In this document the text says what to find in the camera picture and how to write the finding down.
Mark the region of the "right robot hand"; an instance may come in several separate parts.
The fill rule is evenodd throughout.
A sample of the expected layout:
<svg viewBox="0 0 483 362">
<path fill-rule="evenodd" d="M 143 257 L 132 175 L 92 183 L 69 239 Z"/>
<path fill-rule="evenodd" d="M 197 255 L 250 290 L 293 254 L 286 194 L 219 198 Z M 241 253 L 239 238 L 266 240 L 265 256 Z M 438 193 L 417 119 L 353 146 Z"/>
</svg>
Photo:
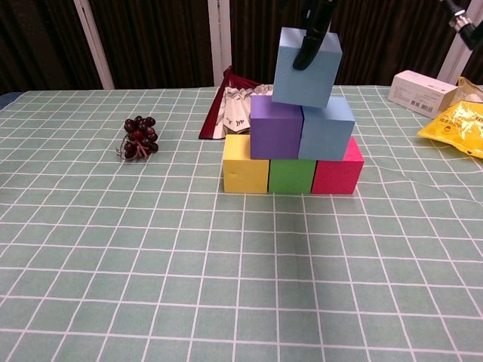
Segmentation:
<svg viewBox="0 0 483 362">
<path fill-rule="evenodd" d="M 324 40 L 339 0 L 308 0 L 306 12 L 306 34 L 293 62 L 297 71 L 307 69 Z"/>
</svg>

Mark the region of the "light blue foam cube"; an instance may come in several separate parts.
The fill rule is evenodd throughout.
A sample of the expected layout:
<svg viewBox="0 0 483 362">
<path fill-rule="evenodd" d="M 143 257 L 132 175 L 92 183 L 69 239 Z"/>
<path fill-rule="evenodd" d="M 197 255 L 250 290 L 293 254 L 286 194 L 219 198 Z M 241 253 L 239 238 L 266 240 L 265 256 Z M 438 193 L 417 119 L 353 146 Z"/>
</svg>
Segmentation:
<svg viewBox="0 0 483 362">
<path fill-rule="evenodd" d="M 312 108 L 325 108 L 343 55 L 338 35 L 328 32 L 312 63 L 303 71 L 293 68 L 306 34 L 304 29 L 281 29 L 272 100 Z"/>
<path fill-rule="evenodd" d="M 302 106 L 299 159 L 341 161 L 355 126 L 345 97 L 330 96 L 324 109 Z"/>
</svg>

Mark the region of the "purple foam cube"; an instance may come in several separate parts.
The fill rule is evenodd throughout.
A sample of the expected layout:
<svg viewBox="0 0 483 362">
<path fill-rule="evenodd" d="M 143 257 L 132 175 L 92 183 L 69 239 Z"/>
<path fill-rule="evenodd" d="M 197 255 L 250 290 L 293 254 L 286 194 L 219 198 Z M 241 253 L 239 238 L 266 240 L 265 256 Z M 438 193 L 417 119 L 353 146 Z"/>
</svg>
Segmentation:
<svg viewBox="0 0 483 362">
<path fill-rule="evenodd" d="M 250 125 L 253 159 L 298 158 L 303 126 L 300 106 L 274 102 L 268 95 L 254 95 Z"/>
</svg>

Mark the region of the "pink foam cube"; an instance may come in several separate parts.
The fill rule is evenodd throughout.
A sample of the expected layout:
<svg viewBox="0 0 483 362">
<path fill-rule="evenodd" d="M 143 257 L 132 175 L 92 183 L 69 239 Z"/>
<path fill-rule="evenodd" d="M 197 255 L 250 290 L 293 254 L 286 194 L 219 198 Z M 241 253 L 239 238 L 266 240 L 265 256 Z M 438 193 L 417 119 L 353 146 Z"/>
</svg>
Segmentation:
<svg viewBox="0 0 483 362">
<path fill-rule="evenodd" d="M 341 161 L 317 161 L 311 193 L 352 194 L 364 164 L 365 160 L 355 137 L 351 137 Z"/>
</svg>

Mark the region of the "green foam cube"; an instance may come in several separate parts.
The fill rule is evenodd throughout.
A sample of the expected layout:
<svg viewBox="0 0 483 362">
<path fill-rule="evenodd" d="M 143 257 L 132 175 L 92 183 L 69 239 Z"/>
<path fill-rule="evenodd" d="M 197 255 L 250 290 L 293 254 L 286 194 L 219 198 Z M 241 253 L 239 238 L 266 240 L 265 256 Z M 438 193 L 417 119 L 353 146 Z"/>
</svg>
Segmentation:
<svg viewBox="0 0 483 362">
<path fill-rule="evenodd" d="M 309 194 L 315 173 L 316 161 L 302 159 L 271 160 L 269 185 L 271 193 Z"/>
</svg>

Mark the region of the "yellow foam cube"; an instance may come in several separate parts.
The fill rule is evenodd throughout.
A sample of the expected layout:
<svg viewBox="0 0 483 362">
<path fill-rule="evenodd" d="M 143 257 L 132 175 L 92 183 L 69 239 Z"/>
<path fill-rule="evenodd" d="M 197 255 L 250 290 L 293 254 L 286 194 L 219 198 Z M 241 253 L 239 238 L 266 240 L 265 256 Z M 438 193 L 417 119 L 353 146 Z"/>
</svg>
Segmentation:
<svg viewBox="0 0 483 362">
<path fill-rule="evenodd" d="M 223 149 L 223 190 L 226 193 L 266 194 L 269 160 L 251 157 L 247 134 L 228 134 Z"/>
</svg>

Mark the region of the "white cardboard box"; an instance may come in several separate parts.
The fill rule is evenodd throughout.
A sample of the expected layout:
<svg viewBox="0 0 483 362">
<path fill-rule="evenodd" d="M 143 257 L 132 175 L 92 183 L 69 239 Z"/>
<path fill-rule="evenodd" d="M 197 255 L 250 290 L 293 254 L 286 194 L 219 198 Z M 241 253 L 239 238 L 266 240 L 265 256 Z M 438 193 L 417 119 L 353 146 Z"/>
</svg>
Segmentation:
<svg viewBox="0 0 483 362">
<path fill-rule="evenodd" d="M 396 74 L 388 100 L 411 111 L 435 118 L 451 104 L 458 87 L 411 70 Z"/>
</svg>

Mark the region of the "painted paper folding fan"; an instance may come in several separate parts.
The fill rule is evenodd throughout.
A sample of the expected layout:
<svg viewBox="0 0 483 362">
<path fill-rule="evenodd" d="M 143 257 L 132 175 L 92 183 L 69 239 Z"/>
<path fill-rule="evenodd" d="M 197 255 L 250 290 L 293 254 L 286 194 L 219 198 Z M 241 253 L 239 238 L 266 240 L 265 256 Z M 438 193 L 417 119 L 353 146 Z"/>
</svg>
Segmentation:
<svg viewBox="0 0 483 362">
<path fill-rule="evenodd" d="M 250 131 L 252 96 L 271 96 L 272 84 L 261 84 L 236 75 L 229 66 L 200 130 L 200 140 L 222 140 L 227 134 Z"/>
</svg>

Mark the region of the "yellow snack bag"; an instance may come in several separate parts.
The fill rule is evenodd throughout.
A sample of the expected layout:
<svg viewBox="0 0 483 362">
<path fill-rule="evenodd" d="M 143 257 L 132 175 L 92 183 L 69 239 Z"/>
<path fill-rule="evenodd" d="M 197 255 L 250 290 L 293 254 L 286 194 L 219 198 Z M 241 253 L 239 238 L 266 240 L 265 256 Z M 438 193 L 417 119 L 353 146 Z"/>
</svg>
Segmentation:
<svg viewBox="0 0 483 362">
<path fill-rule="evenodd" d="M 450 106 L 417 135 L 483 160 L 483 86 L 460 76 Z"/>
</svg>

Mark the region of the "dark red grape bunch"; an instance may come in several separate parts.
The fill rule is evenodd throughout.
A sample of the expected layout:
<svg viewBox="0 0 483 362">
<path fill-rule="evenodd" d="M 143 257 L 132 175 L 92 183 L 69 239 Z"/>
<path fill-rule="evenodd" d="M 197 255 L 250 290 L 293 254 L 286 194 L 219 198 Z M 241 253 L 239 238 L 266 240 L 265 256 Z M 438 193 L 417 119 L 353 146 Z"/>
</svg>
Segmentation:
<svg viewBox="0 0 483 362">
<path fill-rule="evenodd" d="M 155 131 L 156 120 L 151 117 L 127 118 L 124 122 L 125 136 L 116 154 L 124 161 L 148 159 L 158 151 L 158 134 Z"/>
</svg>

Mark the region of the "green checked tablecloth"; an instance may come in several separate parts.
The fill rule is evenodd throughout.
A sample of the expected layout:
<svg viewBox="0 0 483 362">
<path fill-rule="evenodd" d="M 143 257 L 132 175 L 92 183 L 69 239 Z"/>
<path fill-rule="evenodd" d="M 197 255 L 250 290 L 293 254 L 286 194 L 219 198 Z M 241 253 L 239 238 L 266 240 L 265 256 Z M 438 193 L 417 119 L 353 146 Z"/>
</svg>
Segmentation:
<svg viewBox="0 0 483 362">
<path fill-rule="evenodd" d="M 351 195 L 223 191 L 213 88 L 0 107 L 0 362 L 483 362 L 483 160 L 339 86 Z M 124 122 L 158 151 L 124 161 Z"/>
</svg>

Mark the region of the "white metal frame post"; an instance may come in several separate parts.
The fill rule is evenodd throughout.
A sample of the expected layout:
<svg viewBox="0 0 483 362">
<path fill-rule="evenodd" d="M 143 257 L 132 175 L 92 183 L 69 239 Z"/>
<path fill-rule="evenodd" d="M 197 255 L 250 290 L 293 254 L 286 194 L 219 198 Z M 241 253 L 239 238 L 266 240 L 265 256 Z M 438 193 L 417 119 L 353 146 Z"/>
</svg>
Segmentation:
<svg viewBox="0 0 483 362">
<path fill-rule="evenodd" d="M 468 49 L 462 38 L 456 35 L 438 72 L 437 79 L 448 84 L 456 84 L 471 55 L 472 51 Z"/>
<path fill-rule="evenodd" d="M 207 2 L 214 85 L 220 86 L 223 71 L 232 65 L 230 1 L 207 0 Z"/>
<path fill-rule="evenodd" d="M 112 79 L 109 64 L 103 49 L 103 44 L 95 23 L 89 0 L 73 0 L 75 9 L 80 19 L 88 47 L 94 61 L 100 82 L 104 90 L 114 90 L 115 84 Z"/>
</svg>

